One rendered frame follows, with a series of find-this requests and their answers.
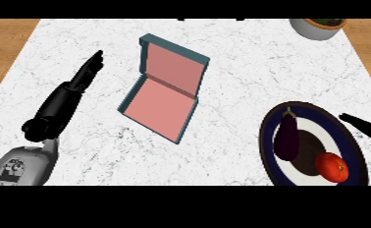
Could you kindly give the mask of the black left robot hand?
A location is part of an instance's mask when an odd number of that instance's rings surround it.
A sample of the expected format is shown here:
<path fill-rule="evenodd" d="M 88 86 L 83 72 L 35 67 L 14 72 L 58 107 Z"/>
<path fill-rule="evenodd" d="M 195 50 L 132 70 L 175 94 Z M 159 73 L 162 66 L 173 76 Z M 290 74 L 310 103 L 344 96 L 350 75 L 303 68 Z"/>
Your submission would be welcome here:
<path fill-rule="evenodd" d="M 72 118 L 82 93 L 103 68 L 103 51 L 98 50 L 82 64 L 73 78 L 63 82 L 48 95 L 35 117 L 22 126 L 25 139 L 30 142 L 53 140 Z"/>

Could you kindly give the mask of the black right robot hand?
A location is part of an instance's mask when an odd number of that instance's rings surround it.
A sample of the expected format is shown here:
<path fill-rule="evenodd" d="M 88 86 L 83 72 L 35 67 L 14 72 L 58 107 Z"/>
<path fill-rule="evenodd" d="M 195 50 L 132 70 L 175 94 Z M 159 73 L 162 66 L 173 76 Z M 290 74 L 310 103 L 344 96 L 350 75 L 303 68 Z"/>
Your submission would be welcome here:
<path fill-rule="evenodd" d="M 338 119 L 348 123 L 368 137 L 371 137 L 371 122 L 346 113 L 338 115 Z"/>

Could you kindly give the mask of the dark blue and white plate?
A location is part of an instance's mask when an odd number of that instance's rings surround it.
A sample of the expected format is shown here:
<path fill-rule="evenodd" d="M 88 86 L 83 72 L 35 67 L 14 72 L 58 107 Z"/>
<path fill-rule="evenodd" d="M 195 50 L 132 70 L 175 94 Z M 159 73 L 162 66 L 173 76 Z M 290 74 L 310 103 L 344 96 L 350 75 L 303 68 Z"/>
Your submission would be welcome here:
<path fill-rule="evenodd" d="M 334 186 L 319 175 L 307 176 L 273 154 L 273 136 L 279 127 L 281 115 L 291 109 L 297 116 L 297 128 L 309 132 L 321 141 L 323 150 L 335 153 L 346 162 L 348 177 L 340 186 L 366 186 L 368 168 L 357 142 L 334 116 L 307 102 L 288 101 L 278 104 L 266 113 L 259 129 L 259 154 L 263 168 L 275 186 Z"/>

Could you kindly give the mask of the red tomato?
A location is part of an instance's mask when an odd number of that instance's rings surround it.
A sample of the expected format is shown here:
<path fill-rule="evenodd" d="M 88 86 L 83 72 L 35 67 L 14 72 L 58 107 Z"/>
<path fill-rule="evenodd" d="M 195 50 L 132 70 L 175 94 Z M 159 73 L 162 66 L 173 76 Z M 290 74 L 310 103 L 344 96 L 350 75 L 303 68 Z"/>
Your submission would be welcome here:
<path fill-rule="evenodd" d="M 321 176 L 332 183 L 343 183 L 348 177 L 344 160 L 331 152 L 323 152 L 316 157 L 316 170 Z"/>

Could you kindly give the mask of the teal and pink open box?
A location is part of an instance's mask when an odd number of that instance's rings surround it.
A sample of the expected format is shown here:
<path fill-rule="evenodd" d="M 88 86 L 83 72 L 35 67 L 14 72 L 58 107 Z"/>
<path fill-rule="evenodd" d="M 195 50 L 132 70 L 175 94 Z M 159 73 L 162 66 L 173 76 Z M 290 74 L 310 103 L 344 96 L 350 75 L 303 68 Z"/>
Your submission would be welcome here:
<path fill-rule="evenodd" d="M 210 58 L 150 33 L 138 38 L 138 45 L 139 77 L 117 111 L 179 143 Z"/>

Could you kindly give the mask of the purple eggplant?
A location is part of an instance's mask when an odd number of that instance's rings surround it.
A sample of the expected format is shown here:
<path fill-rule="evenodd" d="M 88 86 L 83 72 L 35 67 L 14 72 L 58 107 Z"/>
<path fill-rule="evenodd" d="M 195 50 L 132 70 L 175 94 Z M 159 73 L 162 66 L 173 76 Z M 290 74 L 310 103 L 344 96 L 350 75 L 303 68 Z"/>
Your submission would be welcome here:
<path fill-rule="evenodd" d="M 291 108 L 287 108 L 281 117 L 281 124 L 273 138 L 273 152 L 284 161 L 295 159 L 298 154 L 297 119 Z"/>

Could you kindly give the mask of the grey plant pot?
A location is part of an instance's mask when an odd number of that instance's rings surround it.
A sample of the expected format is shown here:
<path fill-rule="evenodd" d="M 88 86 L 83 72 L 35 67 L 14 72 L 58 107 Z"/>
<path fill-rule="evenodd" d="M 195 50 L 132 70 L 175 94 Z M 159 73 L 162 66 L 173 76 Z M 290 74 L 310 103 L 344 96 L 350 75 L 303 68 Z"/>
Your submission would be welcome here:
<path fill-rule="evenodd" d="M 344 27 L 346 19 L 340 20 L 337 26 L 318 24 L 310 19 L 290 19 L 290 25 L 295 33 L 306 39 L 322 41 L 334 37 L 340 29 Z"/>

